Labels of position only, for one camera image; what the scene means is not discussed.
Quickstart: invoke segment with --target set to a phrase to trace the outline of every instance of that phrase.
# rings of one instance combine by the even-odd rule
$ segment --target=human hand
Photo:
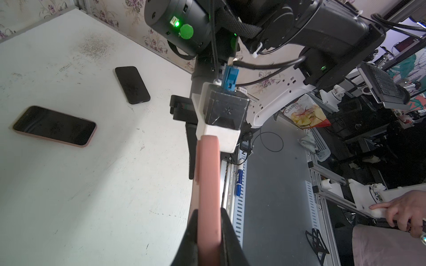
[[[411,219],[411,236],[419,238],[423,232],[423,218],[426,218],[426,192],[421,190],[411,190],[401,197],[397,197],[389,202],[373,204],[370,209],[387,208],[386,220],[391,227],[395,227],[395,220],[398,228],[402,231],[409,229],[407,223]]]

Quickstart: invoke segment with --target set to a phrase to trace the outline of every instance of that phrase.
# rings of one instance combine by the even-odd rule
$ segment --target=pink phone case
[[[83,120],[95,123],[95,129],[93,129],[92,134],[90,135],[89,139],[87,140],[86,144],[84,144],[84,145],[77,145],[77,144],[73,144],[73,143],[69,143],[69,142],[65,142],[65,141],[61,141],[61,140],[54,140],[54,139],[51,139],[51,138],[48,138],[48,137],[42,137],[42,136],[38,136],[38,135],[34,135],[34,134],[30,134],[30,133],[26,133],[26,132],[22,132],[22,131],[18,131],[18,130],[13,129],[13,125],[23,116],[23,114],[25,114],[25,112],[30,107],[28,107],[27,109],[25,109],[25,111],[22,112],[22,114],[12,124],[12,130],[15,131],[18,134],[25,135],[25,136],[30,136],[30,137],[36,137],[36,138],[43,139],[43,140],[50,140],[50,141],[54,141],[54,142],[59,142],[59,143],[62,143],[62,144],[67,144],[67,145],[71,145],[71,146],[75,146],[75,147],[84,148],[84,147],[87,147],[89,145],[90,141],[92,140],[93,134],[95,133],[96,129],[98,128],[98,125],[95,122],[87,120],[87,119],[84,119],[84,118],[81,118],[81,117],[78,117],[78,118],[81,118]],[[50,110],[50,111],[53,111],[53,112],[56,112],[56,113],[65,114],[65,113],[62,113],[62,112],[54,111],[54,110]]]

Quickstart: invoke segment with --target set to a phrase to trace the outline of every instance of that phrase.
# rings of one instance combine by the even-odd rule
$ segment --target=chip bag
[[[321,107],[307,94],[300,97],[297,102],[292,103],[282,112],[301,129],[331,126]]]

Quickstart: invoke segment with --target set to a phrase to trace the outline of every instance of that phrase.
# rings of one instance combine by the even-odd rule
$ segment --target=smartphone
[[[96,123],[40,106],[29,107],[13,125],[18,133],[85,147],[96,130]]]
[[[130,104],[144,103],[151,99],[137,68],[134,66],[117,67],[115,73]]]

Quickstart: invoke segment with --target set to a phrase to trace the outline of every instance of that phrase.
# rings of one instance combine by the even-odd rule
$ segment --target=floral wallpaper
[[[73,0],[1,0],[0,39],[73,5]]]
[[[151,51],[161,55],[167,60],[187,70],[193,72],[195,60],[184,60],[174,54],[167,44],[167,40],[151,29],[144,19],[144,6],[146,0],[85,0],[87,13],[111,25],[124,34],[136,39],[141,45]],[[383,6],[386,1],[378,0],[374,6],[376,8],[389,8]],[[369,1],[351,0],[359,9],[365,9]],[[37,21],[47,18],[55,13],[68,8],[74,4],[74,0],[1,0],[0,1],[0,38],[5,38],[14,34]],[[271,64],[273,62],[283,62],[297,58],[302,50],[299,45],[286,45],[280,50],[253,58],[247,49],[240,43],[241,50],[237,57],[249,63]],[[257,80],[270,71],[253,71],[241,69],[237,83],[248,83]],[[247,87],[248,93],[256,98],[261,98],[266,92],[279,89],[284,74],[278,74],[267,80]]]
[[[194,71],[195,60],[184,60],[175,55],[167,44],[166,38],[151,29],[144,18],[145,0],[89,0],[88,13],[108,23],[119,31],[135,38],[141,45],[170,60],[188,72]],[[237,57],[250,63],[269,64],[296,58],[302,46],[289,45],[274,54],[254,59],[242,45]],[[271,72],[259,72],[242,69],[238,83],[257,80]],[[248,92],[256,98],[268,90],[278,89],[283,75],[279,74],[261,83],[248,86]]]

